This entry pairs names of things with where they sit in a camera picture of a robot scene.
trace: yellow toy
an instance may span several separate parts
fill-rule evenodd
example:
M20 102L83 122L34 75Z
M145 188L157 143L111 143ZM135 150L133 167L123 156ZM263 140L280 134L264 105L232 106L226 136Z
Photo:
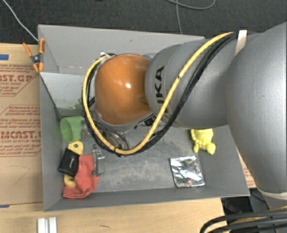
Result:
M78 155L83 154L83 148L84 146L81 141L72 142L68 145L68 149L77 153ZM64 175L64 184L65 186L68 186L68 187L72 187L72 188L76 187L76 182L74 178L67 174Z
M214 154L216 145L211 142L213 137L212 129L191 130L191 137L194 141L193 151L198 152L199 149L206 150L210 154Z

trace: aluminum foil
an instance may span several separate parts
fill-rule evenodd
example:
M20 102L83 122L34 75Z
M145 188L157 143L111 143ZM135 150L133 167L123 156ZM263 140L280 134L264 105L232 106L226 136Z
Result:
M170 159L173 178L177 187L205 185L198 155Z

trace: black mat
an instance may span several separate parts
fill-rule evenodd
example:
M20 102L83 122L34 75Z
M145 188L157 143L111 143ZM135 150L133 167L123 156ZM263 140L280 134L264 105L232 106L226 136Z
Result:
M175 5L163 0L7 0L37 35L38 24L179 33ZM180 0L207 6L212 0ZM216 0L205 11L180 8L184 34L210 38L248 28L263 32L287 20L287 0ZM0 0L0 42L36 43Z

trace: red cloth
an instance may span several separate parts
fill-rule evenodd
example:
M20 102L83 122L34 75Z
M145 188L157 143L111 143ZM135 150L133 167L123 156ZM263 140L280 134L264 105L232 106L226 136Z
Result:
M79 168L74 177L76 187L64 187L62 196L70 199L82 199L95 191L99 176L94 177L93 155L81 155L79 157Z

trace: green cup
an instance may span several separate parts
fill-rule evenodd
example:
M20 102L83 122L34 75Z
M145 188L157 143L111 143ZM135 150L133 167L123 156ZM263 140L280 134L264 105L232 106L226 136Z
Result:
M81 139L83 119L82 116L70 116L61 119L61 134L66 142L72 143Z

